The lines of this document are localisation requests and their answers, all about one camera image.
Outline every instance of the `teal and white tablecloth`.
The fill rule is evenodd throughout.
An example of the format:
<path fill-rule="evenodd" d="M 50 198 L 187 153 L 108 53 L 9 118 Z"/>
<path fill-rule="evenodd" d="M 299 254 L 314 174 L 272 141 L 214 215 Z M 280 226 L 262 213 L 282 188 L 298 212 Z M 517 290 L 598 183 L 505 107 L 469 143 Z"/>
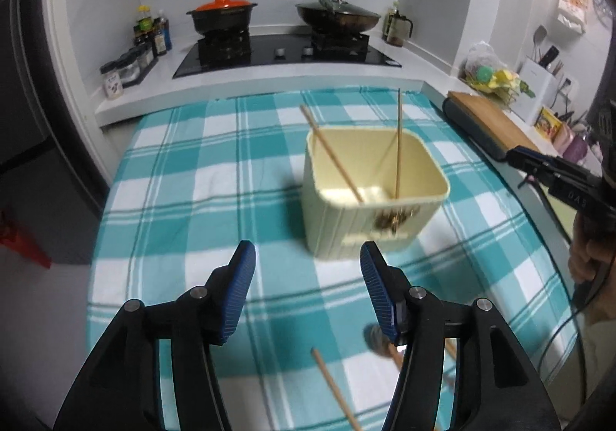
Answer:
<path fill-rule="evenodd" d="M 147 115 L 119 167 L 100 226 L 90 284 L 91 349 L 132 297 L 171 301 L 203 284 L 248 239 L 258 263 L 236 333 L 213 348 L 235 430 L 350 429 L 310 356 L 317 347 L 364 429 L 380 429 L 397 379 L 363 338 L 376 318 L 358 259 L 318 262 L 304 246 L 300 190 L 308 125 L 395 127 L 397 91 L 343 88 L 206 101 Z M 419 93 L 404 127 L 442 166 L 451 196 L 414 243 L 388 254 L 413 284 L 448 301 L 494 300 L 537 362 L 569 316 L 566 292 L 516 197 Z M 565 328 L 549 377 L 575 342 Z M 166 427 L 177 429 L 170 347 L 161 345 Z M 445 380 L 454 375 L 446 357 Z M 448 429 L 444 384 L 439 424 Z"/>

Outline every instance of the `pot handle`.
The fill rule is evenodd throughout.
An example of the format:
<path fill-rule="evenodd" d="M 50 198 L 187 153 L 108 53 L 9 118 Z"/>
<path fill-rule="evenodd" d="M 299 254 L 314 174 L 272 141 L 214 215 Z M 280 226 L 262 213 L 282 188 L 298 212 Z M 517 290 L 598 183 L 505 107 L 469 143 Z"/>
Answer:
<path fill-rule="evenodd" d="M 331 0 L 318 0 L 319 4 L 321 4 L 329 14 L 335 14 L 334 4 Z"/>

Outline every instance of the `cream-colored bin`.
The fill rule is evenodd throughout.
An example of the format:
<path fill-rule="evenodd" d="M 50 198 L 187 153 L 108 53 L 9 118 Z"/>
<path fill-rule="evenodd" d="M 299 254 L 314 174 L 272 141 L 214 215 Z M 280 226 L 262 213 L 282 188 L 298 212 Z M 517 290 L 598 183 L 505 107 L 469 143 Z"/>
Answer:
<path fill-rule="evenodd" d="M 383 252 L 407 247 L 449 196 L 449 181 L 423 141 L 403 131 L 400 198 L 393 199 L 397 130 L 321 127 L 365 203 L 356 201 L 312 132 L 306 140 L 302 210 L 306 242 L 319 259 L 356 259 L 367 240 Z M 403 215 L 396 231 L 392 216 Z"/>

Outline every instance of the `cutting board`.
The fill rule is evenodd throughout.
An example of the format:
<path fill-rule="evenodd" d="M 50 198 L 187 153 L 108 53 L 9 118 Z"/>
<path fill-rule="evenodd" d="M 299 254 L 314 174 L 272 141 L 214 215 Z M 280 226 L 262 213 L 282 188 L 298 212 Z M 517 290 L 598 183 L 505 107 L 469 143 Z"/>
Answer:
<path fill-rule="evenodd" d="M 489 99 L 453 91 L 450 91 L 447 97 L 461 106 L 503 151 L 509 151 L 516 146 L 539 151 L 526 134 Z"/>

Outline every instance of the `human hand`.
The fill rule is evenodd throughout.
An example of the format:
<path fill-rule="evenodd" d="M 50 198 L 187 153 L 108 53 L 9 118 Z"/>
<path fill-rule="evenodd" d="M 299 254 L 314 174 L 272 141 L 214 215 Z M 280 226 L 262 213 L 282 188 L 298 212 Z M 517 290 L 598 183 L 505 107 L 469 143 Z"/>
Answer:
<path fill-rule="evenodd" d="M 597 271 L 593 261 L 609 263 L 616 251 L 616 234 L 592 240 L 584 232 L 583 219 L 582 214 L 575 216 L 574 238 L 569 247 L 569 271 L 576 283 L 592 281 Z M 616 270 L 609 274 L 586 316 L 591 323 L 616 319 Z"/>

